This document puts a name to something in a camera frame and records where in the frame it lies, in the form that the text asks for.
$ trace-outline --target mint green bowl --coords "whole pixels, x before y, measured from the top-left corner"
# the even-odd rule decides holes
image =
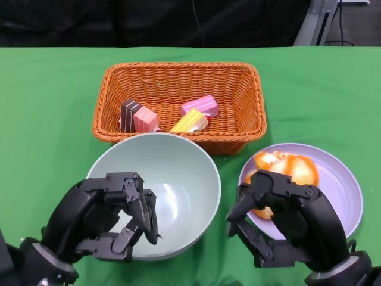
[[[87,178],[111,172],[138,172],[144,188],[157,196],[157,245],[144,236],[133,249],[137,260],[162,260],[191,247],[207,230],[221,199],[221,180],[211,157],[180,136],[148,133],[112,146],[92,166]],[[130,217],[123,211],[111,230],[120,232]]]

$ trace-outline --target green tablecloth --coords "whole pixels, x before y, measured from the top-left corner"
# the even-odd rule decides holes
[[[86,257],[75,265],[84,285],[303,285],[309,270],[256,269],[224,217],[239,172],[257,150],[280,142],[322,148],[357,177],[363,219],[358,249],[381,265],[378,185],[381,140],[381,49],[44,48],[0,49],[0,228],[18,245],[40,228],[67,190],[110,144],[91,132],[102,75],[128,61],[243,61],[259,71],[266,136],[232,157],[214,158],[222,180],[218,213],[191,249],[162,262],[127,264]]]

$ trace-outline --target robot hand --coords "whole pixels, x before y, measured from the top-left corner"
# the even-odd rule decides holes
[[[285,240],[265,238],[246,221],[251,209],[265,206],[273,211],[271,219]],[[366,252],[354,252],[355,241],[347,244],[335,210],[313,185],[300,186],[290,176],[259,170],[251,184],[239,186],[226,219],[229,237],[238,235],[255,267],[288,267],[299,261],[313,271],[307,285],[381,285],[381,269],[371,267]]]
[[[71,264],[85,255],[129,262],[142,234],[156,244],[156,196],[143,183],[135,172],[85,179],[57,205],[41,241],[28,237],[15,248],[0,233],[0,286],[73,284],[79,276]],[[119,234],[109,232],[121,210],[132,219]]]

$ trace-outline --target orange fruit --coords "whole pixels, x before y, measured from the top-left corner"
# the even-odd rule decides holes
[[[258,169],[291,176],[291,181],[298,185],[317,186],[319,183],[319,173],[315,163],[310,158],[301,155],[279,151],[272,153],[261,151],[254,156],[254,162]],[[248,174],[245,182],[250,184],[251,175]],[[253,209],[252,211],[267,220],[271,219],[273,215],[269,207],[264,210]]]

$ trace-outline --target cable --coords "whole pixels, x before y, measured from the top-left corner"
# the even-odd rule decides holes
[[[205,36],[204,36],[204,32],[202,31],[202,27],[201,27],[200,22],[199,22],[198,17],[197,17],[197,12],[196,12],[196,7],[195,7],[195,0],[192,0],[192,6],[193,6],[193,14],[195,15],[195,19],[196,19],[196,22],[197,22],[198,30],[200,31],[201,38],[202,38],[202,47],[205,48]]]
[[[338,12],[338,9],[339,9],[339,8],[340,8],[340,5],[338,5],[338,6],[336,7],[335,13],[333,13],[333,17],[332,17],[332,21],[331,21],[331,23],[333,22],[333,19],[335,18],[336,13]]]
[[[341,43],[342,41],[341,40],[336,40],[336,41],[326,41],[326,43],[328,44],[328,45],[330,45],[330,43]],[[350,42],[350,41],[346,41],[346,40],[344,40],[343,41],[344,43],[348,43],[348,44],[350,44],[351,46],[355,46],[352,42]]]
[[[342,14],[343,14],[343,0],[340,0],[339,26],[340,26],[340,34],[341,34],[341,46],[344,46],[344,33],[343,33],[343,26],[341,23]]]
[[[328,45],[330,45],[331,43],[341,43],[341,46],[344,46],[344,43],[348,43],[351,46],[355,46],[352,42],[344,40],[344,32],[343,32],[343,25],[342,25],[342,9],[343,9],[342,6],[343,6],[343,1],[339,0],[338,6],[336,7],[335,13],[333,13],[333,17],[332,17],[332,21],[331,21],[331,23],[332,23],[333,19],[335,19],[336,13],[340,9],[339,27],[340,27],[341,40],[325,41],[325,43],[327,43]]]

